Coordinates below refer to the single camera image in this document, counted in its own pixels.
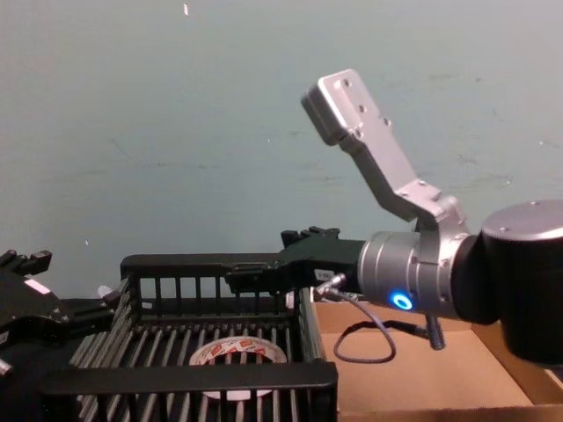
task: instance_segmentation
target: tape roll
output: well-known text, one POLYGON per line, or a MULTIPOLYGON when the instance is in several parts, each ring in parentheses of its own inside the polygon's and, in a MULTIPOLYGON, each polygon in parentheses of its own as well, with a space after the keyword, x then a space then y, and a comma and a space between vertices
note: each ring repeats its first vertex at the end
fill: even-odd
MULTIPOLYGON (((271 341, 258 337, 238 336, 220 338, 207 343, 192 354, 189 364, 206 365, 217 356, 236 352, 261 354, 274 363, 286 363, 288 361, 283 350, 271 341)), ((262 397, 271 391, 270 389, 259 389, 256 396, 262 397)), ((203 394, 217 400, 220 398, 219 391, 204 391, 203 394)), ((248 399, 250 399, 250 390, 227 391, 227 400, 229 401, 248 399)))

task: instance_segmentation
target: painted wall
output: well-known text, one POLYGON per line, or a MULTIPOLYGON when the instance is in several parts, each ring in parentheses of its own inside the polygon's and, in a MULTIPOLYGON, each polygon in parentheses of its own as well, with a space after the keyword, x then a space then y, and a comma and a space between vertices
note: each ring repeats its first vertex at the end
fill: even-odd
POLYGON ((560 197, 562 21, 553 0, 0 0, 0 246, 51 249, 40 280, 90 297, 128 254, 408 229, 299 104, 348 67, 473 229, 560 197))

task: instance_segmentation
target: brown cardboard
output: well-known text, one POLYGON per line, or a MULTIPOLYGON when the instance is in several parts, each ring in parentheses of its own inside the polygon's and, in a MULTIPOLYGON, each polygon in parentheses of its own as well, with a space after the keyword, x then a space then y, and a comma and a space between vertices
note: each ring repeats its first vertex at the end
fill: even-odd
MULTIPOLYGON (((382 320, 425 322, 420 315, 371 308, 382 320)), ((563 422, 563 383, 510 354, 497 324, 444 319, 446 348, 440 352, 425 339, 393 331, 398 349, 393 361, 358 365, 337 359, 333 346, 346 327, 367 318, 348 303, 316 303, 315 313, 326 357, 339 371, 339 420, 563 422)), ((379 331, 363 330, 349 336, 341 351, 380 357, 389 346, 379 331)))

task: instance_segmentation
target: robotic arm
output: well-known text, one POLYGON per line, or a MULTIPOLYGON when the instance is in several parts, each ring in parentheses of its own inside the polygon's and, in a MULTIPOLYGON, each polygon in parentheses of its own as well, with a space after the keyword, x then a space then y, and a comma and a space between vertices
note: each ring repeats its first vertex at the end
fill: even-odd
POLYGON ((415 232, 366 242, 347 290, 430 317, 500 319, 514 355, 563 364, 563 200, 503 209, 470 235, 457 200, 418 178, 355 71, 320 78, 302 103, 325 143, 354 159, 380 206, 417 222, 415 232))

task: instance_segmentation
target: black cable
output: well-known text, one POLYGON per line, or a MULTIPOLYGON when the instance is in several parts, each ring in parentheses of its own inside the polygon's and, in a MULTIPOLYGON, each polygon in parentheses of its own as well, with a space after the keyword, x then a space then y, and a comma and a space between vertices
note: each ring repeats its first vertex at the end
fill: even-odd
POLYGON ((362 328, 362 326, 360 326, 358 328, 357 327, 358 324, 355 324, 355 325, 351 325, 350 327, 348 327, 340 335, 340 337, 338 338, 338 340, 334 344, 334 349, 333 349, 334 355, 337 358, 339 358, 340 360, 344 360, 345 362, 350 362, 350 363, 377 364, 377 363, 386 363, 386 362, 393 360, 395 358, 395 356, 397 355, 397 347, 395 346, 395 341, 391 337, 391 334, 389 333, 389 330, 387 330, 387 327, 385 327, 384 323, 382 323, 381 320, 377 316, 373 315, 369 311, 369 309, 366 308, 362 303, 358 302, 357 300, 352 299, 351 297, 349 297, 348 295, 346 295, 344 293, 341 293, 339 290, 337 290, 335 288, 330 288, 328 290, 328 293, 331 294, 331 295, 338 296, 340 299, 343 299, 346 302, 350 302, 352 305, 354 305, 356 308, 358 308, 361 312, 363 312, 371 320, 371 322, 373 322, 373 324, 379 330, 381 330, 381 332, 385 336, 385 339, 389 343, 389 347, 391 348, 391 352, 387 356, 385 356, 383 358, 376 358, 376 359, 355 358, 355 357, 346 356, 346 355, 340 353, 340 351, 339 351, 340 344, 342 343, 342 341, 344 341, 344 339, 348 336, 348 334, 351 334, 352 332, 357 331, 360 328, 362 328))

